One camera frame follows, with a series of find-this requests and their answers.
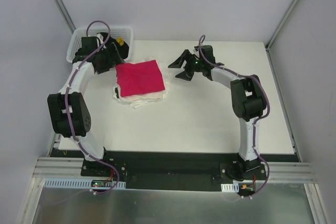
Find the pink t shirt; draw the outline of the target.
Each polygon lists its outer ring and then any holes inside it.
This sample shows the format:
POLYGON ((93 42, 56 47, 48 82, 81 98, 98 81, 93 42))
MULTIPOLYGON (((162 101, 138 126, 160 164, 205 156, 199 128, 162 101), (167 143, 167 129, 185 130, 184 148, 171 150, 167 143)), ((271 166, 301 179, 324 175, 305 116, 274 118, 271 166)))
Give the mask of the pink t shirt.
POLYGON ((156 60, 123 63, 117 65, 115 69, 122 97, 165 90, 163 75, 156 60))

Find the white t shirt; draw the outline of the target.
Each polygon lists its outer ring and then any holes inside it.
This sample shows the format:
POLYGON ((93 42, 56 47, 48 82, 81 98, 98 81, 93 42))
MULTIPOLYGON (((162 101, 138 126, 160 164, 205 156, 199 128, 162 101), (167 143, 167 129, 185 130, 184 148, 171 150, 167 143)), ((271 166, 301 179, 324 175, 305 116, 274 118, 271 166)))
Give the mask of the white t shirt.
MULTIPOLYGON (((138 61, 139 62, 144 62, 144 61, 150 61, 150 60, 155 60, 153 58, 148 58, 146 60, 138 61)), ((148 93, 148 94, 143 94, 143 95, 133 95, 129 97, 122 97, 120 95, 120 87, 117 84, 117 81, 112 89, 113 92, 113 98, 115 98, 118 102, 122 104, 128 104, 129 107, 137 109, 147 103, 150 102, 158 102, 162 101, 167 98, 167 95, 170 90, 171 86, 171 80, 172 80, 172 75, 170 71, 164 69, 164 64, 160 63, 157 61, 157 64, 161 70, 161 73, 163 75, 163 80, 164 80, 164 85, 165 85, 165 90, 161 92, 156 92, 156 93, 148 93)))

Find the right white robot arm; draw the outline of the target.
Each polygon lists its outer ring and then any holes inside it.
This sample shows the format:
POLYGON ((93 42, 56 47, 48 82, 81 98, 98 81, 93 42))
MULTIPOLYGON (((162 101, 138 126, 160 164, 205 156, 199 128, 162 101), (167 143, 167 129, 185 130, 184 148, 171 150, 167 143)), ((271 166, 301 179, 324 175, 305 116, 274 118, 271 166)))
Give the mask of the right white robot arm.
POLYGON ((183 68, 175 77, 191 81, 194 73, 202 73, 210 81, 220 83, 230 89, 232 108, 239 119, 240 146, 237 161, 226 168, 226 176, 242 182, 250 178, 261 165, 258 150, 259 121, 268 114, 270 104, 257 75, 243 76, 216 62, 213 47, 196 46, 194 52, 185 49, 169 66, 170 69, 183 68))

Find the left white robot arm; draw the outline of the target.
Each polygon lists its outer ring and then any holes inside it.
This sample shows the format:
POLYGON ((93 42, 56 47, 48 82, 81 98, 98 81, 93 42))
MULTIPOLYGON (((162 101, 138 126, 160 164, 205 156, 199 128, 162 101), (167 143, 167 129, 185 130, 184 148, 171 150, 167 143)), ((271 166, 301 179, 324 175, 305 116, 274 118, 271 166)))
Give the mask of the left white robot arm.
POLYGON ((99 176, 108 175, 111 164, 104 159, 105 149, 91 132, 91 115, 83 94, 94 75, 124 63, 128 53, 128 44, 122 38, 112 38, 109 33, 82 37, 66 84, 47 98, 55 133, 72 140, 85 160, 94 162, 92 169, 99 176))

